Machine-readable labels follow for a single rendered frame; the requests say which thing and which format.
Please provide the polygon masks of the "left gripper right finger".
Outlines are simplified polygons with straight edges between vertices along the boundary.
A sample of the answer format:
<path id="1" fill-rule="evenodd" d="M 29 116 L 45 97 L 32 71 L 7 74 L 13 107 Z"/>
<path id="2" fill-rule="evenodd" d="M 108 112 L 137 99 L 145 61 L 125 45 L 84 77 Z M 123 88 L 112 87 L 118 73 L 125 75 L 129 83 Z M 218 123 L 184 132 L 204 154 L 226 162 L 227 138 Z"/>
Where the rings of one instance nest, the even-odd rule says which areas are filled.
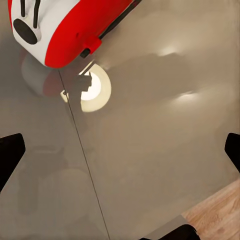
<path id="1" fill-rule="evenodd" d="M 240 135 L 229 133 L 224 150 L 237 170 L 240 172 Z"/>

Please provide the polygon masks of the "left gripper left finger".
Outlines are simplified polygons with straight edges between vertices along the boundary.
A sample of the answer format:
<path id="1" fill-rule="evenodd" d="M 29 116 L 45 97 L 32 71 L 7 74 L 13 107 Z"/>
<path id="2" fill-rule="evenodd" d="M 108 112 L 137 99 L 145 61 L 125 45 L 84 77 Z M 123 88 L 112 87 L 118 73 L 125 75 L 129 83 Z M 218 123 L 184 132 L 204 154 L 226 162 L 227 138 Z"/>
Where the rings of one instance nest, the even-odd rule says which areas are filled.
<path id="1" fill-rule="evenodd" d="M 0 192 L 25 153 L 21 133 L 0 138 Z"/>

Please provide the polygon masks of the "radio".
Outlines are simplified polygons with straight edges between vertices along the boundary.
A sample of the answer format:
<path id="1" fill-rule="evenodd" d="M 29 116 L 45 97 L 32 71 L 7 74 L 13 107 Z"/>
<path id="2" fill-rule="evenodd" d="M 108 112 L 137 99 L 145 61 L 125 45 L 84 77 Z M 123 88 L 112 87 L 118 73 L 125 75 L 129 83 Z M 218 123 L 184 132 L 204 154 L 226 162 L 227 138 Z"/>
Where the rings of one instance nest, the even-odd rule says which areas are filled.
<path id="1" fill-rule="evenodd" d="M 142 0 L 7 0 L 15 39 L 55 69 L 86 58 Z"/>

